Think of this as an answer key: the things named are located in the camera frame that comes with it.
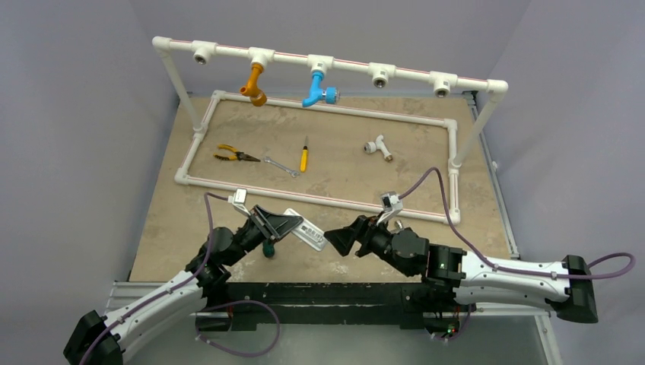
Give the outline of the white AC remote control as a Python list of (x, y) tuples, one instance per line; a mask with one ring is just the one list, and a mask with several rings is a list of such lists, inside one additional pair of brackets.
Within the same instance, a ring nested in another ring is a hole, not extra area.
[(292, 208), (287, 208), (284, 211), (284, 214), (287, 216), (300, 217), (302, 219), (302, 222), (291, 231), (291, 234), (317, 252), (322, 252), (324, 250), (329, 241), (324, 237), (323, 230)]

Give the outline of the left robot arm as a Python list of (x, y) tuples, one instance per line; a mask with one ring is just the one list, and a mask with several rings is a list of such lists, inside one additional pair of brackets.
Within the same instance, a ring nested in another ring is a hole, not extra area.
[(275, 214), (258, 205), (241, 210), (244, 225), (236, 231), (209, 227), (197, 256), (165, 284), (106, 315), (90, 311), (75, 326), (63, 349), (70, 364), (124, 364), (152, 338), (192, 313), (254, 305), (276, 312), (258, 300), (232, 300), (227, 292), (230, 267), (256, 247), (277, 243), (291, 233), (306, 233), (299, 214)]

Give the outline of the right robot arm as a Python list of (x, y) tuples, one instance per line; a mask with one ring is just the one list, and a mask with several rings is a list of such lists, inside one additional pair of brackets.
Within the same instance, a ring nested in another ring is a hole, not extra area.
[(551, 309), (559, 319), (584, 324), (599, 321), (590, 269), (578, 255), (555, 262), (489, 259), (473, 251), (431, 243), (410, 228), (392, 232), (373, 217), (360, 215), (324, 237), (339, 255), (373, 254), (406, 277), (430, 285), (429, 304), (446, 309), (452, 303), (509, 303)]

